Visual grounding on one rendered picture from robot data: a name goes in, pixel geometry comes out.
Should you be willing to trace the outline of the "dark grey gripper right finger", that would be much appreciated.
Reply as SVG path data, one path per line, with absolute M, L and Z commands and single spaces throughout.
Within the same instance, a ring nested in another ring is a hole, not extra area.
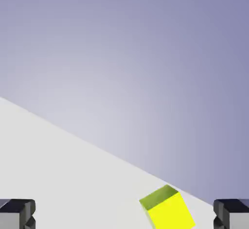
M 213 229 L 249 229 L 249 199 L 216 199 Z

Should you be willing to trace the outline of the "small yellow cube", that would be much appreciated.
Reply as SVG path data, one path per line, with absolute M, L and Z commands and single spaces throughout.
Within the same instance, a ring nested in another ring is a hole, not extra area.
M 179 191 L 170 185 L 139 200 L 153 229 L 192 229 L 196 224 Z

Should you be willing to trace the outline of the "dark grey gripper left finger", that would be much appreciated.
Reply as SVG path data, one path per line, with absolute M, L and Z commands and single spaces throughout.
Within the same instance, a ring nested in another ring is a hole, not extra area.
M 36 229 L 33 199 L 0 199 L 0 229 Z

